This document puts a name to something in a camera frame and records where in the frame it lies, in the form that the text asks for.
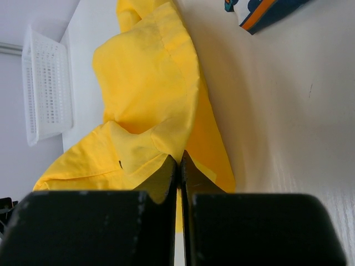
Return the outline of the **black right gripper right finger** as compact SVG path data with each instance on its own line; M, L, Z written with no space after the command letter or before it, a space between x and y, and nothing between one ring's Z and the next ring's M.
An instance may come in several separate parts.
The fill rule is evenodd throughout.
M186 265L346 265L321 201L301 193L227 193L184 153Z

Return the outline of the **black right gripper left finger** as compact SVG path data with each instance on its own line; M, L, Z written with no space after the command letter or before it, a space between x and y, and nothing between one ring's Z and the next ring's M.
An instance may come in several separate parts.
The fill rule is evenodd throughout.
M2 265L173 265L172 157L128 191L39 191L14 209Z

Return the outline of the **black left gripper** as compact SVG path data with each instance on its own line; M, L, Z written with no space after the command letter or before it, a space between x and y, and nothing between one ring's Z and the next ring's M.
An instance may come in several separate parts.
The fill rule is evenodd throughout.
M8 222L12 216L15 206L18 201L13 201L10 197L0 199L0 236L4 238L4 233L7 229Z

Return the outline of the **yellow shorts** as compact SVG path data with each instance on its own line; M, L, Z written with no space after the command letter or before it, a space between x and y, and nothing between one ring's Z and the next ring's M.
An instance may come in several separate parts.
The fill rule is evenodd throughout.
M92 67L103 123L39 178L41 190L132 190L168 156L188 152L225 192L236 182L193 42L172 1L119 1L120 34L98 47Z

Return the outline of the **colourful patterned shorts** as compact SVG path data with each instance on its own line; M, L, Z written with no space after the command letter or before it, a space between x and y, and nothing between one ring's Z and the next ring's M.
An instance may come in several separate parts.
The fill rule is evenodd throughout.
M297 11L309 0L225 0L226 12L235 13L239 27L254 35Z

